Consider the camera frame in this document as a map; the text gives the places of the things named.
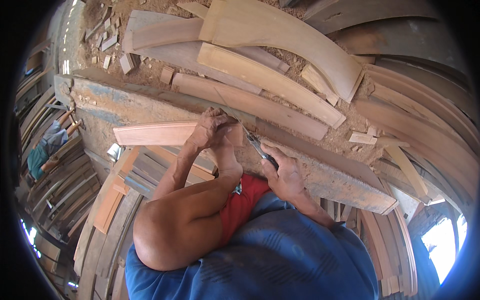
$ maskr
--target man's left hand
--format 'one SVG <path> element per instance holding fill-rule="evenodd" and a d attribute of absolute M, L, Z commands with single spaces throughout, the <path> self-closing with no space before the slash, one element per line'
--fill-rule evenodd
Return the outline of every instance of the man's left hand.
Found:
<path fill-rule="evenodd" d="M 197 126 L 186 143 L 195 146 L 198 151 L 210 148 L 222 141 L 227 132 L 232 128 L 228 124 L 234 124 L 237 120 L 227 115 L 221 108 L 212 107 L 202 114 Z"/>

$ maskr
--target red shorts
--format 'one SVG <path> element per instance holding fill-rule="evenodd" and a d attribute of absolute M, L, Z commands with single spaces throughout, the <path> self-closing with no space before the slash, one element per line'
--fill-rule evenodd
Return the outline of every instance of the red shorts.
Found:
<path fill-rule="evenodd" d="M 242 192 L 228 196 L 225 206 L 220 210 L 222 219 L 222 239 L 218 244 L 221 248 L 225 246 L 232 235 L 240 226 L 247 223 L 250 212 L 257 204 L 258 200 L 272 190 L 268 182 L 247 174 L 243 174 L 241 179 Z"/>

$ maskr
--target dirt floor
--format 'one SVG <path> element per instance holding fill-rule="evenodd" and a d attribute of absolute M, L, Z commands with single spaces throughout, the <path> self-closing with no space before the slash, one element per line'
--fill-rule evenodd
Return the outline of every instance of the dirt floor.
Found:
<path fill-rule="evenodd" d="M 113 6 L 113 15 L 111 16 L 111 21 L 114 23 L 118 18 L 120 18 L 120 28 L 119 28 L 119 43 L 122 43 L 124 37 L 124 31 L 126 25 L 128 23 L 128 19 L 132 10 L 145 10 L 145 11 L 152 11 L 152 12 L 162 12 L 162 13 L 169 13 L 172 15 L 184 17 L 184 18 L 192 18 L 194 17 L 193 14 L 190 12 L 185 11 L 184 9 L 178 7 L 176 5 L 177 2 L 190 2 L 190 0 L 89 0 L 87 1 L 85 8 L 83 10 L 83 15 L 80 18 L 80 30 L 83 31 L 84 28 L 93 28 L 100 20 L 103 11 L 105 8 L 102 8 L 101 4 L 103 3 L 104 6 L 111 5 Z M 211 0 L 196 0 L 197 2 L 209 6 Z M 279 8 L 278 0 L 262 0 L 265 3 L 273 5 Z M 305 11 L 306 11 L 306 4 L 303 6 L 295 7 L 295 8 L 286 8 L 283 11 L 292 14 L 297 18 L 301 18 Z M 77 50 L 77 60 L 81 68 L 87 67 L 96 67 L 96 68 L 103 68 L 103 62 L 106 55 L 110 55 L 112 57 L 112 61 L 108 68 L 108 73 L 115 77 L 116 79 L 125 82 L 125 83 L 132 83 L 132 84 L 140 84 L 140 85 L 147 85 L 163 90 L 171 90 L 171 85 L 167 85 L 161 83 L 159 81 L 160 74 L 162 69 L 165 65 L 168 65 L 175 69 L 176 72 L 187 73 L 197 75 L 196 72 L 192 72 L 190 70 L 185 70 L 183 68 L 179 68 L 174 65 L 169 65 L 162 61 L 158 61 L 155 59 L 146 58 L 143 62 L 140 63 L 139 67 L 132 70 L 128 75 L 123 74 L 122 68 L 120 66 L 120 58 L 123 55 L 121 51 L 121 46 L 117 45 L 116 47 L 113 46 L 102 52 L 98 50 L 95 46 L 96 38 L 98 35 L 103 34 L 105 29 L 101 26 L 96 34 L 94 34 L 89 40 L 85 43 L 81 43 Z M 285 63 L 290 65 L 290 69 L 286 73 L 286 76 L 290 79 L 296 81 L 297 83 L 301 84 L 302 86 L 311 89 L 300 77 L 300 72 L 303 67 L 306 65 L 307 61 L 299 57 L 293 53 L 290 53 L 286 50 L 271 48 L 271 47 L 263 47 L 266 51 L 273 54 L 280 60 L 284 61 Z M 97 56 L 98 62 L 96 64 L 92 63 L 92 57 Z M 383 148 L 378 147 L 376 145 L 367 145 L 367 144 L 358 144 L 358 143 L 351 143 L 346 140 L 346 135 L 349 130 L 359 131 L 359 132 L 366 132 L 369 124 L 368 121 L 360 116 L 356 109 L 355 109 L 355 102 L 359 99 L 366 97 L 367 86 L 369 83 L 369 78 L 366 75 L 362 80 L 358 91 L 356 92 L 355 96 L 353 97 L 352 102 L 349 104 L 345 101 L 339 101 L 336 105 L 336 109 L 342 112 L 346 117 L 346 121 L 336 130 L 330 128 L 325 135 L 325 137 L 321 140 L 314 140 L 306 136 L 302 136 L 297 132 L 292 132 L 289 129 L 284 128 L 284 130 L 306 140 L 312 144 L 318 145 L 326 150 L 335 152 L 340 154 L 344 157 L 357 160 L 359 162 L 365 163 L 367 165 L 371 164 L 373 161 L 382 157 L 384 154 Z M 302 109 L 296 107 L 295 105 L 277 97 L 267 91 L 262 91 L 261 96 L 268 98 L 272 101 L 281 103 L 286 105 L 294 110 L 304 113 L 311 117 L 310 114 L 306 113 Z M 106 146 L 110 146 L 113 142 L 115 142 L 114 137 L 112 136 L 111 125 L 107 124 L 106 122 L 102 122 L 95 117 L 88 117 L 83 116 L 87 127 L 95 126 L 96 130 L 89 132 L 89 137 L 85 137 L 86 144 L 92 145 L 94 149 L 91 149 L 95 153 L 98 153 L 102 157 L 106 158 Z M 358 150 L 352 151 L 354 146 L 358 146 Z"/>

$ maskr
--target thin metal blade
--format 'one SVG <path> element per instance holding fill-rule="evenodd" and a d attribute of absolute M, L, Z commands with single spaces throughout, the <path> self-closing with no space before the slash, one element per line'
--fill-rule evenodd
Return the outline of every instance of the thin metal blade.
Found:
<path fill-rule="evenodd" d="M 237 115 L 233 112 L 232 108 L 230 107 L 230 105 L 228 105 L 228 103 L 225 101 L 225 99 L 222 97 L 222 95 L 219 93 L 219 91 L 216 89 L 216 87 L 214 87 L 216 93 L 218 94 L 218 96 L 220 97 L 220 99 L 223 100 L 223 103 L 225 103 L 225 105 L 228 107 L 228 109 L 230 109 L 230 112 L 232 113 L 232 115 L 237 119 L 237 121 L 240 123 L 240 125 L 243 127 L 243 130 L 245 130 L 245 132 L 247 133 L 247 135 L 250 135 L 250 132 L 248 132 L 248 130 L 245 128 L 245 126 L 240 122 L 239 118 L 237 117 Z"/>

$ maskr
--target hand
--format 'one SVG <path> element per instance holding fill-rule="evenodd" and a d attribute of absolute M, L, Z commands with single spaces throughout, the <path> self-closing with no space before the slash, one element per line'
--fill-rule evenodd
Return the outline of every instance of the hand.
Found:
<path fill-rule="evenodd" d="M 261 144 L 262 150 L 270 154 L 278 163 L 278 171 L 267 159 L 262 159 L 262 171 L 268 179 L 268 185 L 275 195 L 283 201 L 296 206 L 300 199 L 309 199 L 301 176 L 300 164 L 294 157 L 286 156 L 280 149 Z"/>
<path fill-rule="evenodd" d="M 221 142 L 225 134 L 232 130 L 228 124 L 236 122 L 237 120 L 227 115 L 221 108 L 209 107 L 198 120 L 186 143 L 192 144 L 198 151 L 210 148 Z"/>

